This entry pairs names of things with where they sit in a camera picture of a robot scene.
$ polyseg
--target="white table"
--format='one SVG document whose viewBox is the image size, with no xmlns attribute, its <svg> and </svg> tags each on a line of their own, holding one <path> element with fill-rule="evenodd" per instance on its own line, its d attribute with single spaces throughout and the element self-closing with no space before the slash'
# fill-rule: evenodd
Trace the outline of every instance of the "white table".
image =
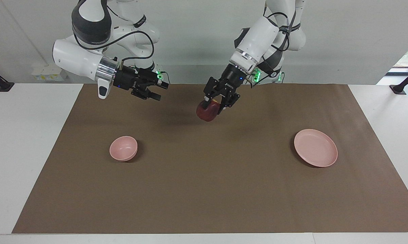
<svg viewBox="0 0 408 244">
<path fill-rule="evenodd" d="M 408 233 L 11 235 L 81 88 L 16 84 L 0 93 L 0 243 L 408 244 Z M 408 98 L 388 86 L 350 89 L 408 189 Z"/>
</svg>

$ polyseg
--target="brown mat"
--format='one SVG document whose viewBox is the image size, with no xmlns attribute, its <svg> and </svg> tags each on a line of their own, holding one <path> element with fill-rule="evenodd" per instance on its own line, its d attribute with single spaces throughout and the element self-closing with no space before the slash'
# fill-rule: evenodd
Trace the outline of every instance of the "brown mat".
<svg viewBox="0 0 408 244">
<path fill-rule="evenodd" d="M 408 191 L 347 85 L 242 86 L 211 123 L 195 115 L 201 85 L 162 102 L 96 89 L 83 86 L 13 233 L 408 232 Z M 294 153 L 305 128 L 334 139 L 333 166 Z M 139 141 L 130 163 L 109 156 L 123 135 Z"/>
</svg>

